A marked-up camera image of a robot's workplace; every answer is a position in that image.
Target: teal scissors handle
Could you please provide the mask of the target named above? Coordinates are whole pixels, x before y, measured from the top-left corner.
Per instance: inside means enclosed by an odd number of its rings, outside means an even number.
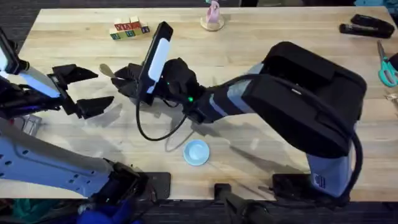
[[[390,62],[383,60],[379,71],[380,80],[388,87],[398,85],[398,72],[394,69]]]

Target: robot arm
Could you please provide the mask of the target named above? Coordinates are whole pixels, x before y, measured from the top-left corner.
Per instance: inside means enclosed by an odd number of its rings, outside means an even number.
[[[87,119],[103,113],[112,103],[113,96],[73,102],[67,93],[68,85],[96,78],[97,74],[76,65],[63,65],[53,67],[53,74],[44,75],[29,62],[19,59],[15,49],[16,44],[0,28],[0,72],[19,75],[27,83],[16,85],[0,76],[0,118],[60,110],[62,106],[67,115],[75,113]]]
[[[129,64],[115,73],[119,78],[112,79],[120,93],[137,100],[138,127],[140,102],[151,105],[154,98],[181,104],[182,113],[198,124],[256,113],[288,143],[305,152],[310,165],[310,175],[274,175],[277,196],[315,203],[349,200],[362,161],[354,133],[366,91],[359,75],[290,42],[281,42],[247,75],[204,87],[182,59],[166,62],[163,53],[172,31],[167,23],[161,23],[143,66]],[[351,139],[359,151],[354,172]]]
[[[0,178],[71,190],[96,203],[117,203],[138,194],[146,181],[128,166],[54,146],[2,118],[0,148]]]

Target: wooden block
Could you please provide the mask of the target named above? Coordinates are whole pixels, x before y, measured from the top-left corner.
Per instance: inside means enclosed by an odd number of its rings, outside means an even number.
[[[126,35],[127,35],[128,37],[134,37],[135,35],[138,35],[138,34],[136,34],[136,31],[133,31],[133,30],[126,30]]]
[[[141,24],[141,31],[143,34],[150,32],[148,24]]]
[[[127,38],[126,31],[122,30],[118,32],[120,39]]]
[[[138,16],[130,17],[130,23],[131,23],[132,29],[141,28],[141,23],[139,22]]]
[[[114,27],[116,28],[117,31],[123,30],[122,19],[121,18],[118,18],[118,19],[114,20]]]
[[[135,33],[136,35],[142,35],[141,28],[136,28],[136,29],[134,29],[134,33]]]
[[[115,28],[109,29],[109,34],[111,35],[112,39],[114,39],[114,40],[120,39],[120,36],[118,34],[118,30],[116,30]]]
[[[114,26],[118,31],[132,29],[130,24],[130,19],[128,17],[116,19],[114,22]]]

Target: pink figurine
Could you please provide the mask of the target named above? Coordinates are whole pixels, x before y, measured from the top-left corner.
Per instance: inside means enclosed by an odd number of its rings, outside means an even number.
[[[206,17],[200,18],[200,24],[208,31],[218,31],[224,26],[224,18],[220,15],[220,4],[216,0],[211,1]]]

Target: black robotic arm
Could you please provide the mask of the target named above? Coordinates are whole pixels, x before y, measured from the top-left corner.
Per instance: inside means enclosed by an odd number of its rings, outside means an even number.
[[[119,92],[136,99],[137,124],[148,140],[174,133],[185,118],[200,124],[225,116],[257,113],[288,143],[307,154],[311,174],[276,174],[276,196],[342,205],[349,200],[362,164],[361,144],[354,126],[361,116],[365,81],[357,74],[290,42],[281,42],[248,74],[218,86],[204,87],[180,58],[166,61],[172,35],[158,26],[143,66],[129,64],[112,82]],[[181,104],[181,123],[162,138],[142,131],[140,103],[154,98]],[[356,165],[351,173],[351,151]]]

